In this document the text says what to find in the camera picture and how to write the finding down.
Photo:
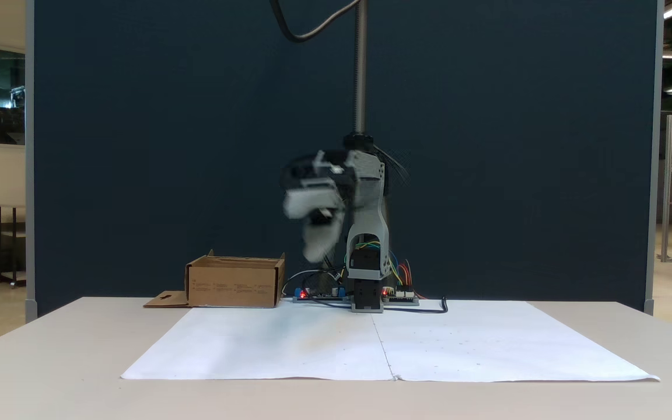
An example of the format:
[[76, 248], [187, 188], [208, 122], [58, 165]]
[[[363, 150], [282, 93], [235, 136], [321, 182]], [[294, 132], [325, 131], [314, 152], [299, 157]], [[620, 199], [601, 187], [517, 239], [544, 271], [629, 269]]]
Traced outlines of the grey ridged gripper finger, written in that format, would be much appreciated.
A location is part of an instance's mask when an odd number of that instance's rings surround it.
[[325, 223], [315, 223], [313, 219], [307, 219], [302, 232], [304, 258], [311, 263], [323, 261], [339, 242], [343, 223], [343, 217], [334, 217]]

